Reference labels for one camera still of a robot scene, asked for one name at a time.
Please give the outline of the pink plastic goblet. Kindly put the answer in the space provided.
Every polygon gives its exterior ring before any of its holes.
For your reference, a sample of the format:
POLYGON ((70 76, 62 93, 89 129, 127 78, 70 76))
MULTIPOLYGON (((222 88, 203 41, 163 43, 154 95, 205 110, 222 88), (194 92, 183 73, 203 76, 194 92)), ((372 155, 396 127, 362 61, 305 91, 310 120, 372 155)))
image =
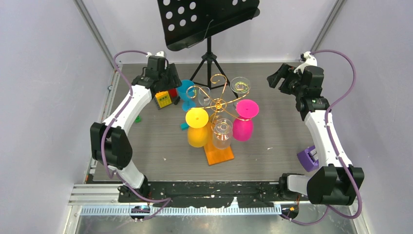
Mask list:
POLYGON ((250 99, 240 100, 236 106, 238 117, 233 122, 233 137, 238 141, 248 141, 254 131, 253 118, 259 113, 258 104, 250 99))

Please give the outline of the blue plastic goblet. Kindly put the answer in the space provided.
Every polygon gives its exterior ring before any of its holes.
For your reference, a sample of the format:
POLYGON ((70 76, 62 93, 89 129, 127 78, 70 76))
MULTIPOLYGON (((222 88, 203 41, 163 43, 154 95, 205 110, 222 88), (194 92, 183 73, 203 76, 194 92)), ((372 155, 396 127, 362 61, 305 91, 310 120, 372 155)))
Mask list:
POLYGON ((177 88, 178 95, 183 101, 182 109, 187 112, 189 109, 196 107, 196 103, 192 100, 195 96, 194 83, 191 80, 182 80, 182 85, 177 88))

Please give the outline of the orange plastic goblet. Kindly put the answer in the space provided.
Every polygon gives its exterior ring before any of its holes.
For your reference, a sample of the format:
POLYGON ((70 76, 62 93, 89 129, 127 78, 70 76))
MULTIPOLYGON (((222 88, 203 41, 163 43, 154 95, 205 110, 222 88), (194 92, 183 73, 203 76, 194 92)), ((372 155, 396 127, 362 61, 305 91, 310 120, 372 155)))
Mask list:
POLYGON ((186 113, 186 123, 189 126, 187 137, 190 146, 201 148, 207 144, 208 120, 208 113, 202 108, 191 108, 186 113))

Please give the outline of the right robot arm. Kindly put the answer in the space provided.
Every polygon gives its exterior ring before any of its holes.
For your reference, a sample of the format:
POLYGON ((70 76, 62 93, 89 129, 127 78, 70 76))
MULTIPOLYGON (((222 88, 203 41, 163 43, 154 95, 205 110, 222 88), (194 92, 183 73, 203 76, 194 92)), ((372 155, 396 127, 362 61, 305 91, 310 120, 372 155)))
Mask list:
POLYGON ((324 70, 312 65, 294 70, 295 67, 284 63, 267 81, 271 88, 279 84, 282 93, 296 98, 296 109, 310 131, 319 168, 311 177, 282 174, 278 194, 284 200, 304 195, 312 204, 352 205, 356 189, 364 180, 364 171, 353 166, 340 145, 328 110, 329 101, 321 95, 324 70))

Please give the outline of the tall clear flute glass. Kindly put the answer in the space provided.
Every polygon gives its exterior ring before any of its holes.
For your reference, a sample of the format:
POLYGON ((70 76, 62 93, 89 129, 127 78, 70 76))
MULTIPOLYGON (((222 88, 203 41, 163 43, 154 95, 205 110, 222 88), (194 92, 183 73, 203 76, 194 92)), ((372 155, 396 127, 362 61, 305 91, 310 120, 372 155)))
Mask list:
POLYGON ((235 77, 230 81, 230 88, 237 97, 247 94, 250 91, 250 80, 245 77, 235 77))

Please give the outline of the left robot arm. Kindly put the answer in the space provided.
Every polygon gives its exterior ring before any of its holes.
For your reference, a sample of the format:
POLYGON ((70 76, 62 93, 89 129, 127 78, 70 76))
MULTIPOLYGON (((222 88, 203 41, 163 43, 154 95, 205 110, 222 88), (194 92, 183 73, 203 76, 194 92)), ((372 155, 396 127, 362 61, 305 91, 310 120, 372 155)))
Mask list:
POLYGON ((129 130, 157 93, 182 85, 175 64, 169 63, 164 52, 148 53, 147 56, 143 74, 133 80, 121 104, 102 123, 95 122, 90 128, 92 158, 120 175, 132 187, 131 196, 138 202, 145 201, 150 192, 144 185, 146 176, 132 162, 129 130))

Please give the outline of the small clear wine glass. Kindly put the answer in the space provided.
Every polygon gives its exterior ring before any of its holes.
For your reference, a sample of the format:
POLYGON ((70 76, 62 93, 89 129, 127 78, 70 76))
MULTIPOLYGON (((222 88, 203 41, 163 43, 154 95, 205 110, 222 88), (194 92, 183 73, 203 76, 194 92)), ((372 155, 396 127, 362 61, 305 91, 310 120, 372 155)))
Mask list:
POLYGON ((208 87, 200 87, 198 90, 198 102, 202 107, 207 107, 211 103, 210 89, 208 87))

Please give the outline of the clear stemless wine glass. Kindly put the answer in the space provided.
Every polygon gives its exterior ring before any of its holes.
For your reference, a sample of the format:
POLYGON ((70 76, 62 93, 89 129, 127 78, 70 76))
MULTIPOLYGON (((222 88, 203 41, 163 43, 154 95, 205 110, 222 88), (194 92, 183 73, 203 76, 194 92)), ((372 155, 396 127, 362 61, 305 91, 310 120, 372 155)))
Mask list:
POLYGON ((233 138, 233 124, 227 118, 221 118, 214 122, 212 129, 213 145, 220 150, 228 148, 233 138))

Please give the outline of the gold wine glass rack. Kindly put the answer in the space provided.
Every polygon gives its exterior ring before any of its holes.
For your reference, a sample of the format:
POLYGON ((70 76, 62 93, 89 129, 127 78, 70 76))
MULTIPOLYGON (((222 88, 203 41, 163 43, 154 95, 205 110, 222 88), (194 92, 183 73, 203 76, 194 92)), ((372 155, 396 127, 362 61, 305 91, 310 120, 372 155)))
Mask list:
MULTIPOLYGON (((197 98, 198 97, 198 90, 201 86, 199 85, 194 85, 194 93, 195 96, 192 98, 197 98)), ((249 92, 245 95, 242 95, 241 97, 237 97, 235 93, 232 92, 230 88, 230 84, 224 84, 222 93, 220 97, 213 98, 211 95, 209 97, 211 98, 211 103, 207 107, 198 107, 196 106, 195 108, 202 108, 205 109, 206 112, 208 113, 208 123, 207 123, 207 131, 208 131, 208 137, 207 137, 207 144, 203 148, 205 155, 206 155, 206 160, 209 166, 223 163, 226 161, 233 160, 235 158, 233 151, 231 149, 231 146, 224 150, 217 149, 212 142, 212 129, 213 129, 213 124, 216 120, 224 118, 222 116, 222 113, 226 113, 229 116, 233 117, 234 119, 237 118, 234 114, 230 113, 230 111, 227 110, 227 107, 230 104, 234 104, 236 102, 239 102, 243 98, 245 98, 249 92)))

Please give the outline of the teal toy block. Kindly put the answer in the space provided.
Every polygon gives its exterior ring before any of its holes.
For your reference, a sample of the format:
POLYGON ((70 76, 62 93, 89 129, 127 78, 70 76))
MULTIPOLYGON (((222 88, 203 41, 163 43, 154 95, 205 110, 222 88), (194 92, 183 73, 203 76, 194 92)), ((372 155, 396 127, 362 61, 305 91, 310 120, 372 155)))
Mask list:
POLYGON ((186 124, 186 123, 182 123, 182 124, 180 125, 180 128, 181 128, 181 130, 186 130, 186 129, 189 128, 189 125, 186 124))

